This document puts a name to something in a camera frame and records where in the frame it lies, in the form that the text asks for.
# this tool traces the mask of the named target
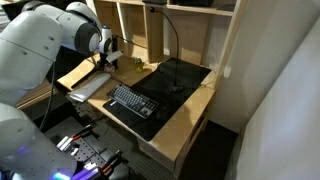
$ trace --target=wooden desk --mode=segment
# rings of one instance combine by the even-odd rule
[[[128,86],[134,85],[156,69],[154,65],[145,64],[144,71],[137,73],[134,70],[134,61],[126,57],[120,58],[118,64],[119,69],[116,70],[112,76]],[[59,79],[58,82],[69,90],[72,90],[70,88],[71,85],[76,82],[76,79],[80,79],[85,75],[83,72],[90,71],[90,68],[93,68],[92,63],[90,60],[85,60],[75,70]],[[208,120],[206,114],[207,106],[215,92],[211,88],[212,83],[214,83],[214,78],[215,73],[211,71],[202,82],[202,85],[149,142],[142,139],[118,118],[103,108],[103,104],[110,100],[106,96],[106,93],[118,85],[118,81],[113,79],[108,80],[88,99],[88,102],[91,106],[137,136],[140,149],[172,171],[174,176],[178,178],[187,153],[201,129],[204,129],[206,126]]]

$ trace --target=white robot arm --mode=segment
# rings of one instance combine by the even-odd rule
[[[61,45],[85,54],[107,53],[102,39],[98,18],[79,2],[67,11],[30,2],[0,34],[0,165],[14,171],[15,179],[74,174],[77,162],[14,106],[43,81]]]

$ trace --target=black keyboard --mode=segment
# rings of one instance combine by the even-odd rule
[[[107,96],[144,119],[147,119],[159,105],[158,102],[123,84],[119,84],[117,87],[112,89],[107,93]]]

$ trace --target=wooden shelf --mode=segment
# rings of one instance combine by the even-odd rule
[[[230,12],[230,11],[217,10],[216,7],[190,7],[190,6],[179,6],[179,5],[166,5],[164,7],[168,9],[174,9],[174,10],[216,14],[216,15],[222,15],[222,16],[233,16],[234,14],[233,12]]]
[[[216,14],[216,15],[222,15],[222,16],[234,15],[234,12],[217,10],[218,6],[217,7],[191,7],[191,6],[179,6],[179,5],[158,5],[158,4],[143,3],[142,1],[139,1],[139,0],[100,0],[100,1],[117,2],[122,4],[131,4],[131,5],[140,5],[140,6],[141,5],[152,6],[152,7],[159,7],[159,8],[165,8],[165,9],[180,10],[180,11]]]

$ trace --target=mouse pad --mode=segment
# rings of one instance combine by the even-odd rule
[[[174,94],[168,91],[168,87],[174,81],[176,60],[178,62],[177,81],[183,85],[184,90]],[[210,69],[171,58],[161,63],[154,72],[131,87],[159,102],[158,108],[148,119],[141,118],[119,103],[110,106],[114,102],[113,100],[108,101],[103,107],[143,139],[150,141],[200,86],[209,73]]]

